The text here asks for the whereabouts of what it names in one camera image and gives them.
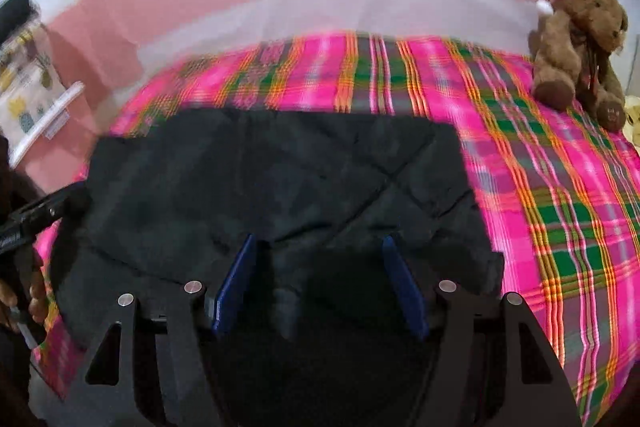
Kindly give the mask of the person's hand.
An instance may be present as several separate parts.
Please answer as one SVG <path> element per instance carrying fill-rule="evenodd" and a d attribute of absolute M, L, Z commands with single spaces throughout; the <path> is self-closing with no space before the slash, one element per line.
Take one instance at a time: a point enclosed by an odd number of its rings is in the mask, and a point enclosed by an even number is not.
<path fill-rule="evenodd" d="M 1 262 L 1 324 L 13 332 L 21 332 L 26 315 L 43 325 L 49 314 L 49 299 L 42 275 L 43 262 L 32 248 Z"/>

